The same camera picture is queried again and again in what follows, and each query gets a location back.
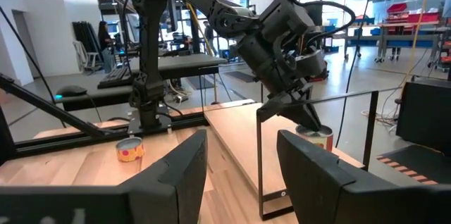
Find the white chair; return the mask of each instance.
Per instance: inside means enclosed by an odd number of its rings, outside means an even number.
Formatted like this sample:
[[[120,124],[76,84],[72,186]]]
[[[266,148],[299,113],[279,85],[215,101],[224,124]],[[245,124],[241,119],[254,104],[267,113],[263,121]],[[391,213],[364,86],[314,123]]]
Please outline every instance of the white chair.
[[[97,62],[97,59],[101,61],[100,55],[97,52],[86,52],[85,46],[80,41],[74,41],[73,46],[77,53],[78,69],[79,70],[92,70],[96,71],[102,67],[102,62]]]

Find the metal can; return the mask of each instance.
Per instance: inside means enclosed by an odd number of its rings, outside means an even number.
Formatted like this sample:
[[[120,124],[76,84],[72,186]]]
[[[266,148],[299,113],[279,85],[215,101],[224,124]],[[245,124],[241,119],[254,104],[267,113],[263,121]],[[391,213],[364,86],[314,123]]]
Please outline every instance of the metal can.
[[[327,150],[332,151],[333,145],[333,132],[329,127],[322,125],[318,132],[305,128],[302,125],[296,127],[296,132],[302,138],[310,141],[311,143]]]
[[[144,156],[144,146],[139,137],[122,139],[116,145],[118,160],[123,162],[135,161]]]

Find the laboratory room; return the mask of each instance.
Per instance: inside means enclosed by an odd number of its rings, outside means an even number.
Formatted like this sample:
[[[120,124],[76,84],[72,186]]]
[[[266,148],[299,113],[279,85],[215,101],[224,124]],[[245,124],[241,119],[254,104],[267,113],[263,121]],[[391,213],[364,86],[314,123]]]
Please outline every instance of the laboratory room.
[[[0,0],[0,223],[447,224],[451,0]]]

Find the wooden table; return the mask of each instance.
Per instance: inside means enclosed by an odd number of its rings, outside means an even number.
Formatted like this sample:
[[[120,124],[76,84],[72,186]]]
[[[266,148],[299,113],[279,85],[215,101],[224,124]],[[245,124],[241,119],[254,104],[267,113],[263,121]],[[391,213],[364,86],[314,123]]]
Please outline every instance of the wooden table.
[[[112,126],[116,123],[104,123]],[[201,206],[201,223],[263,223],[254,190],[223,148],[210,127],[208,134],[208,170]],[[141,161],[120,163],[115,142],[98,144],[39,156],[8,161],[0,166],[0,185],[117,185],[160,159],[198,128],[177,130],[172,134],[144,138],[146,154]],[[73,132],[73,128],[40,133],[39,136]],[[279,207],[279,202],[266,207]],[[298,223],[294,213],[264,223]]]
[[[259,184],[256,111],[260,107],[261,104],[250,104],[205,112],[210,126],[248,179],[255,194],[258,193]],[[291,120],[281,116],[274,116],[261,124],[264,194],[286,188],[276,150],[277,132],[285,129],[296,133],[296,126]],[[335,147],[332,152],[353,166],[364,166]]]

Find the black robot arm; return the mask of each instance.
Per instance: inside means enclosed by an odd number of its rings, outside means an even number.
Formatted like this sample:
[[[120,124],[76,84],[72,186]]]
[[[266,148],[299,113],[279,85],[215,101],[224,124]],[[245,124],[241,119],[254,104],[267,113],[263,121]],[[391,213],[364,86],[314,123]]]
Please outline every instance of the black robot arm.
[[[163,98],[163,82],[158,71],[159,19],[168,0],[132,0],[140,15],[140,74],[133,83],[130,104],[140,111],[141,126],[158,125],[156,108]],[[185,0],[205,14],[210,25],[224,38],[236,38],[237,52],[270,92],[269,101],[261,107],[264,120],[275,114],[289,118],[312,130],[321,123],[311,105],[297,110],[287,104],[307,97],[304,77],[318,75],[326,67],[320,51],[292,57],[283,53],[283,39],[301,36],[314,29],[306,10],[293,0],[274,0],[261,14],[222,0]]]

